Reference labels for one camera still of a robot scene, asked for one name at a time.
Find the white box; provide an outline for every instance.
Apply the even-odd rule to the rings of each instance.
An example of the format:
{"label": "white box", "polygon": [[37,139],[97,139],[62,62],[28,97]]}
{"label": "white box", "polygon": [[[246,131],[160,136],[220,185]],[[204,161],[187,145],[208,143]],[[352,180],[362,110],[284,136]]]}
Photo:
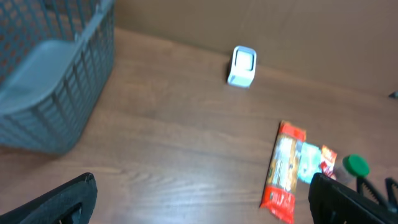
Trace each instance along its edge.
{"label": "white box", "polygon": [[256,71],[256,51],[248,47],[237,46],[234,49],[229,71],[228,84],[249,88]]}

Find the green lid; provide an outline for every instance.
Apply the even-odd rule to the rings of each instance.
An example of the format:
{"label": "green lid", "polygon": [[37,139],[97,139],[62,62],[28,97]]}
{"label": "green lid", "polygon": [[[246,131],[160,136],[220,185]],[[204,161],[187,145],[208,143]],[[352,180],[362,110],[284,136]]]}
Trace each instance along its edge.
{"label": "green lid", "polygon": [[355,177],[366,177],[370,168],[364,158],[359,155],[349,155],[343,159],[344,168]]}

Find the clear bottle with green cap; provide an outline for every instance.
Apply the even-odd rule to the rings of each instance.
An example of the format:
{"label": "clear bottle with green cap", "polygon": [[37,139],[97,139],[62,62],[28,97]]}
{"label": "clear bottle with green cap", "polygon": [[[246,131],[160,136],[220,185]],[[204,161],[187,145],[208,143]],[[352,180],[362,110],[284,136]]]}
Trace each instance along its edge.
{"label": "clear bottle with green cap", "polygon": [[360,155],[349,155],[336,164],[334,173],[338,182],[349,184],[357,177],[366,177],[370,173],[368,162]]}

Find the plastic basket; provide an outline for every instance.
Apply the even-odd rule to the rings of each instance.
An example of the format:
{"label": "plastic basket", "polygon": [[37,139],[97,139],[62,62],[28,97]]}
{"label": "plastic basket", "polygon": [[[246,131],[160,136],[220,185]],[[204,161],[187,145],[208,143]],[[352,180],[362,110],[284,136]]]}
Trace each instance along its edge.
{"label": "plastic basket", "polygon": [[113,0],[0,0],[0,145],[62,154],[114,62]]}

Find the brown wall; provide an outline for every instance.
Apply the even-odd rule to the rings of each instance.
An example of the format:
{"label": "brown wall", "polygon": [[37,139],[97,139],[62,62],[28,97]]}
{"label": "brown wall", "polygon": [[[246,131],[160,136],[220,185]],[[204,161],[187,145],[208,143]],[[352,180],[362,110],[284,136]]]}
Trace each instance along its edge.
{"label": "brown wall", "polygon": [[302,77],[387,95],[398,89],[396,0],[118,0],[119,27],[231,53]]}

